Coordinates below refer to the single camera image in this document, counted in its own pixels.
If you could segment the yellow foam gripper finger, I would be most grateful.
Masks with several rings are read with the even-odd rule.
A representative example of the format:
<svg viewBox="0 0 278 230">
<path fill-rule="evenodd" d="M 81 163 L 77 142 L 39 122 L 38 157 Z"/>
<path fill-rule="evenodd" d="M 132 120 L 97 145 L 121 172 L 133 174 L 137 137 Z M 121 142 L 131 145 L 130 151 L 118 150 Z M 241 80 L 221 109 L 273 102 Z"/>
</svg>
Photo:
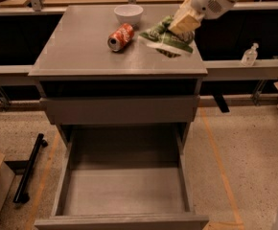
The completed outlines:
<svg viewBox="0 0 278 230">
<path fill-rule="evenodd" d="M 195 10 L 179 9 L 169 26 L 169 30 L 175 35 L 194 31 L 200 26 L 201 14 Z"/>
<path fill-rule="evenodd" d="M 190 12 L 193 8 L 191 6 L 192 0 L 184 0 L 183 3 L 179 6 L 178 13 L 187 13 Z"/>
</svg>

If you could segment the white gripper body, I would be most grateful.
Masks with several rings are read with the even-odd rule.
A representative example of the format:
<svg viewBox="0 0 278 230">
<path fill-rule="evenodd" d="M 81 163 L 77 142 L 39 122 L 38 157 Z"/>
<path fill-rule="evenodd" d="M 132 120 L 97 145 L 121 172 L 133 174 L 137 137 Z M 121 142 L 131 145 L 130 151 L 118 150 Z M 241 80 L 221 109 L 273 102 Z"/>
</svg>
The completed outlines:
<svg viewBox="0 0 278 230">
<path fill-rule="evenodd" d="M 234 0 L 192 0 L 192 7 L 204 15 L 205 19 L 217 19 L 228 12 L 235 4 Z"/>
</svg>

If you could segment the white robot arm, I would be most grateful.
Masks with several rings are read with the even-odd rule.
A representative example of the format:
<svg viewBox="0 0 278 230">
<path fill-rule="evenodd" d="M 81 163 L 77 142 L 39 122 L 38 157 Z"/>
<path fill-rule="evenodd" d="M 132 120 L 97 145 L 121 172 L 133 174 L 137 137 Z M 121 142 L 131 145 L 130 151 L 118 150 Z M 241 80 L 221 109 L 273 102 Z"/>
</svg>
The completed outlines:
<svg viewBox="0 0 278 230">
<path fill-rule="evenodd" d="M 194 31 L 203 19 L 217 19 L 239 0 L 184 0 L 173 17 L 169 30 L 175 35 Z"/>
</svg>

